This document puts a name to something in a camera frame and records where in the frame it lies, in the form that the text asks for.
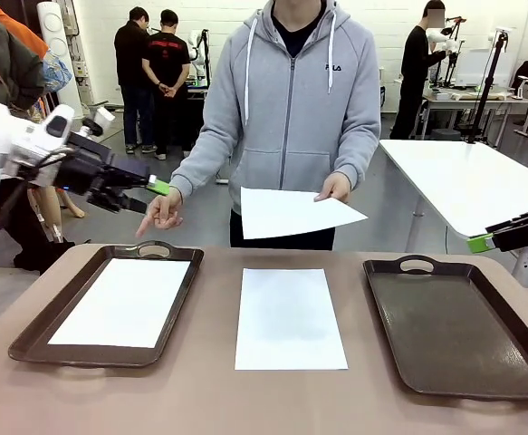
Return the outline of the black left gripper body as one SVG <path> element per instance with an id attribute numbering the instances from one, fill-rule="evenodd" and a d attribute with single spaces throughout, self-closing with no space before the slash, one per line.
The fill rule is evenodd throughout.
<path id="1" fill-rule="evenodd" d="M 72 153 L 62 160 L 55 177 L 55 187 L 85 195 L 104 171 L 110 149 L 78 133 L 71 133 L 66 145 Z"/>

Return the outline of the white A4 paper sheet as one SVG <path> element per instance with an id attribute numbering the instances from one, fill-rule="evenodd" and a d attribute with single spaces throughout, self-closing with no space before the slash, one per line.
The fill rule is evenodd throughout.
<path id="1" fill-rule="evenodd" d="M 112 259 L 49 343 L 155 347 L 189 267 L 188 261 Z"/>
<path id="2" fill-rule="evenodd" d="M 368 217 L 314 192 L 241 188 L 244 239 L 287 237 L 361 222 Z"/>

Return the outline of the white A4 paper stack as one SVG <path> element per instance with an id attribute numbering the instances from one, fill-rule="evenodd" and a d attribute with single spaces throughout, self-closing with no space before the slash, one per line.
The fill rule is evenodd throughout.
<path id="1" fill-rule="evenodd" d="M 238 371 L 338 371 L 348 362 L 322 269 L 243 271 Z"/>

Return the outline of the person's left forearm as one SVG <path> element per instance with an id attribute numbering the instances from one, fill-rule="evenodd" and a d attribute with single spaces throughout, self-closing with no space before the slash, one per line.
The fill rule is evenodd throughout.
<path id="1" fill-rule="evenodd" d="M 365 179 L 378 145 L 378 130 L 351 130 L 341 135 L 333 172 L 348 180 L 350 190 L 354 190 Z"/>

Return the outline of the person's right forearm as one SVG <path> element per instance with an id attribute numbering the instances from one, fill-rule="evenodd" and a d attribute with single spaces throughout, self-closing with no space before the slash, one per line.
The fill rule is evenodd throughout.
<path id="1" fill-rule="evenodd" d="M 212 179 L 229 156 L 229 137 L 220 116 L 204 115 L 204 125 L 196 144 L 188 157 L 184 158 L 172 173 L 169 192 L 178 192 L 182 200 L 187 199 L 195 189 L 203 187 Z"/>

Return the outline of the person's right hand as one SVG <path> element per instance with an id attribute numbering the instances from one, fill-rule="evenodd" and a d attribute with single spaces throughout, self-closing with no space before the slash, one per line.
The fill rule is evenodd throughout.
<path id="1" fill-rule="evenodd" d="M 183 221 L 183 218 L 179 215 L 179 209 L 182 203 L 183 198 L 177 188 L 169 188 L 166 196 L 155 197 L 149 204 L 147 213 L 140 223 L 136 236 L 142 237 L 152 227 L 161 230 L 178 227 Z"/>

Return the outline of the person's left hand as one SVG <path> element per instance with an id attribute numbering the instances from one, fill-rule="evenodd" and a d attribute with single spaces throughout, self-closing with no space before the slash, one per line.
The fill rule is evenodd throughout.
<path id="1" fill-rule="evenodd" d="M 349 179 L 340 172 L 332 173 L 323 183 L 321 192 L 314 201 L 319 202 L 328 198 L 334 198 L 342 203 L 349 201 L 351 185 Z"/>

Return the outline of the beige mannequin leg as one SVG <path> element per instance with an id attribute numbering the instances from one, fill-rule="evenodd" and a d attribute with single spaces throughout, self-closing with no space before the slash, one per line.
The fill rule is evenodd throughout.
<path id="1" fill-rule="evenodd" d="M 67 209 L 75 218 L 85 218 L 85 212 L 74 204 L 68 192 L 62 188 L 34 187 L 28 191 L 39 222 L 55 243 L 64 241 L 62 232 L 62 210 Z"/>

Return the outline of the small white wrist module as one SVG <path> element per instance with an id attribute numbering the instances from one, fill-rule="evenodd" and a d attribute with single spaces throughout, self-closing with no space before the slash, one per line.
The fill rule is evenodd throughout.
<path id="1" fill-rule="evenodd" d="M 115 116 L 105 107 L 98 107 L 82 120 L 79 134 L 83 137 L 100 137 L 111 126 Z"/>

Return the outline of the white table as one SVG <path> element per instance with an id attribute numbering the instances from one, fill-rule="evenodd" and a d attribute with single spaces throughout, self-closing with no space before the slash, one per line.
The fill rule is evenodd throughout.
<path id="1" fill-rule="evenodd" d="M 418 192 L 407 253 L 417 251 L 425 204 L 465 241 L 528 212 L 528 168 L 483 143 L 382 140 L 380 147 Z"/>

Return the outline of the black mannequin stand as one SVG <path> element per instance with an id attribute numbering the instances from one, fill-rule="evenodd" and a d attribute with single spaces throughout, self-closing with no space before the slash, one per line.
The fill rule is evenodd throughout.
<path id="1" fill-rule="evenodd" d="M 14 257 L 14 265 L 27 271 L 43 274 L 75 246 L 74 242 L 66 239 L 61 243 L 49 240 L 26 194 L 18 199 L 6 230 L 22 248 L 22 252 Z"/>

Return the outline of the blue patterned cloth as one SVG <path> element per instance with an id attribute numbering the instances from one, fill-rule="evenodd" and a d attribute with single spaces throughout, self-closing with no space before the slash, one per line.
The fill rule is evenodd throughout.
<path id="1" fill-rule="evenodd" d="M 43 59 L 44 92 L 58 92 L 71 80 L 72 74 L 62 59 L 48 50 Z"/>

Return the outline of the man in plain black shirt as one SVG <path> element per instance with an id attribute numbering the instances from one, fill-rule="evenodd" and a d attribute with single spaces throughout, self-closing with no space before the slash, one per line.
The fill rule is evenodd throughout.
<path id="1" fill-rule="evenodd" d="M 128 154 L 141 145 L 143 154 L 156 150 L 153 136 L 153 96 L 149 77 L 142 67 L 148 39 L 149 14 L 136 6 L 129 20 L 115 34 L 114 48 L 118 85 L 123 100 L 123 132 Z"/>

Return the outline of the dark brown plastic tray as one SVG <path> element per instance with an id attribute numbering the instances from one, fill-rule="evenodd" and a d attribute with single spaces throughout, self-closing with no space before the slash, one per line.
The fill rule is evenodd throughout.
<path id="1" fill-rule="evenodd" d="M 204 258 L 199 248 L 175 247 L 162 241 L 143 242 L 137 246 L 110 245 L 95 251 L 86 265 L 54 297 L 54 299 L 28 324 L 8 349 L 11 359 L 25 363 L 45 363 L 79 368 L 139 369 L 156 363 L 162 356 L 169 336 L 186 302 L 197 272 Z M 128 259 L 137 263 L 158 262 L 173 266 L 188 262 L 175 301 L 159 325 L 158 342 L 149 349 L 126 345 L 103 344 L 49 344 L 57 327 L 71 314 L 72 309 L 88 294 L 109 262 Z"/>
<path id="2" fill-rule="evenodd" d="M 478 266 L 409 255 L 367 260 L 363 269 L 409 389 L 528 400 L 528 326 Z"/>

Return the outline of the man in red-printed black shirt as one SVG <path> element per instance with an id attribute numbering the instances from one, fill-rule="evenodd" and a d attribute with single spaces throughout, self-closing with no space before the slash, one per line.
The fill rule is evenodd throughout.
<path id="1" fill-rule="evenodd" d="M 177 36 L 178 15 L 165 9 L 160 15 L 160 30 L 148 37 L 142 67 L 151 83 L 154 114 L 155 157 L 165 160 L 168 147 L 185 150 L 187 135 L 187 85 L 190 58 L 187 44 Z"/>

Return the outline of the long white desk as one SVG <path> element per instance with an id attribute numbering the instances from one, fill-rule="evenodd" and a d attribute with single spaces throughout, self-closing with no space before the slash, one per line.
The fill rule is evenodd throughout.
<path id="1" fill-rule="evenodd" d="M 481 130 L 480 135 L 483 141 L 494 148 L 499 148 L 504 136 L 505 127 L 511 115 L 522 114 L 528 109 L 528 99 L 517 97 L 510 92 L 490 92 L 488 101 L 481 105 L 481 96 L 476 92 L 466 92 L 458 90 L 442 90 L 433 92 L 429 90 L 422 97 L 420 112 L 417 117 L 412 135 L 424 140 L 427 137 L 430 115 L 433 111 L 449 111 L 450 117 L 447 124 L 448 129 L 456 127 L 456 117 L 459 112 L 468 111 L 474 118 L 481 114 L 479 126 L 472 130 Z M 489 130 L 495 117 L 501 113 L 503 119 L 497 131 L 497 136 L 493 141 L 489 140 Z"/>

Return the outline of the black tripod pole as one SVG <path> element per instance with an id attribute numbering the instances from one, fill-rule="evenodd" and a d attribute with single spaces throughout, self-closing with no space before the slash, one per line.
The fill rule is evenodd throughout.
<path id="1" fill-rule="evenodd" d="M 484 83 L 482 86 L 481 97 L 475 104 L 475 117 L 473 125 L 469 131 L 469 135 L 466 138 L 467 144 L 474 144 L 478 136 L 478 129 L 482 120 L 483 113 L 485 111 L 486 103 L 488 102 L 489 92 L 494 84 L 494 74 L 497 68 L 501 52 L 507 47 L 509 42 L 509 32 L 504 29 L 497 29 L 495 34 L 495 42 L 491 51 L 491 56 L 488 58 L 489 69 L 484 73 Z"/>

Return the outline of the dark green padded jacket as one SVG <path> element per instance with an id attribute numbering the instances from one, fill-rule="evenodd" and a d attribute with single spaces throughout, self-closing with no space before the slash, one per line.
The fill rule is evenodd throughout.
<path id="1" fill-rule="evenodd" d="M 43 95 L 43 63 L 0 24 L 0 103 L 27 111 Z"/>

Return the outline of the white box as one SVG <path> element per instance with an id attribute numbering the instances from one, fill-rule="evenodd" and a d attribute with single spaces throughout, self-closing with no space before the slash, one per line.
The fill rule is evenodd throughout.
<path id="1" fill-rule="evenodd" d="M 459 54 L 454 85 L 457 87 L 476 87 L 485 83 L 485 77 L 493 62 L 495 49 L 471 49 Z M 493 86 L 509 86 L 514 67 L 514 56 L 501 51 L 494 71 Z"/>

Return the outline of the person in grey hoodie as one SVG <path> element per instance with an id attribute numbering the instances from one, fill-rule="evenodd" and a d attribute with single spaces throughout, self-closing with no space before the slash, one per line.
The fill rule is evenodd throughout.
<path id="1" fill-rule="evenodd" d="M 291 55 L 266 5 L 227 38 L 205 114 L 220 116 L 228 131 L 222 167 L 231 167 L 234 209 L 241 188 L 318 192 L 334 173 L 344 132 L 380 135 L 373 36 L 327 0 L 301 51 Z"/>

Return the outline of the black trousers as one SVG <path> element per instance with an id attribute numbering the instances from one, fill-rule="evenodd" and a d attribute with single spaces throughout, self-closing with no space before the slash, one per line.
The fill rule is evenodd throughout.
<path id="1" fill-rule="evenodd" d="M 245 239 L 242 217 L 233 210 L 230 213 L 229 240 L 233 248 L 332 251 L 335 232 L 333 227 L 293 236 Z"/>

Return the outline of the white robot with black arms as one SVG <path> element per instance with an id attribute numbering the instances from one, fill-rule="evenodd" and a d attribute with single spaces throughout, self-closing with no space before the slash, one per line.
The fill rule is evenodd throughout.
<path id="1" fill-rule="evenodd" d="M 450 17 L 445 20 L 445 26 L 442 29 L 429 29 L 427 31 L 427 38 L 431 45 L 431 49 L 434 49 L 440 45 L 439 50 L 447 52 L 445 58 L 445 75 L 441 75 L 443 64 L 439 62 L 430 79 L 431 84 L 435 87 L 451 86 L 458 56 L 461 53 L 461 48 L 464 43 L 463 40 L 459 39 L 459 31 L 461 24 L 465 22 L 466 19 L 462 16 Z"/>

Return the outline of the man in black sweater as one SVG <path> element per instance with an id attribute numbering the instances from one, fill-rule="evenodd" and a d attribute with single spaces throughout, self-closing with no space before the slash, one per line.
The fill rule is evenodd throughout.
<path id="1" fill-rule="evenodd" d="M 421 20 L 405 42 L 400 69 L 402 84 L 397 116 L 389 135 L 391 140 L 407 140 L 410 137 L 422 102 L 428 69 L 446 58 L 446 51 L 431 53 L 427 39 L 428 28 L 443 26 L 445 11 L 442 0 L 429 0 Z"/>

